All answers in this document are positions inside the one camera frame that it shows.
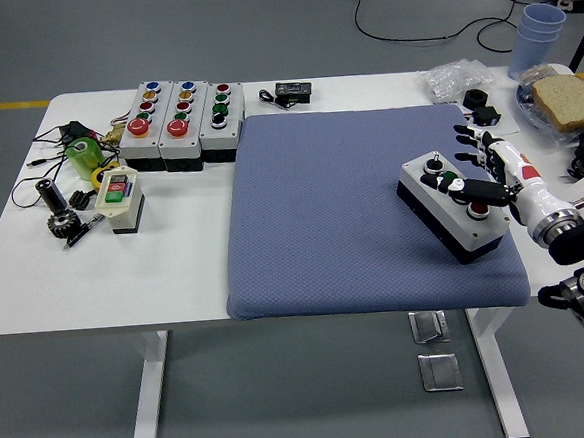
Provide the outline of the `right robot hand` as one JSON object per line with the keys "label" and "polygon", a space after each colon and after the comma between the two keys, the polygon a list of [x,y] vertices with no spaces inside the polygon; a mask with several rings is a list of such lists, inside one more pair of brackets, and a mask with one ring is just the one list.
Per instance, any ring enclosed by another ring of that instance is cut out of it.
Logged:
{"label": "right robot hand", "polygon": [[516,221],[530,232],[548,218],[575,215],[575,207],[555,197],[534,165],[507,140],[472,126],[456,125],[454,130],[459,143],[477,148],[476,153],[457,153],[455,158],[485,169],[493,179],[464,179],[442,172],[422,176],[424,185],[454,200],[509,206]]}

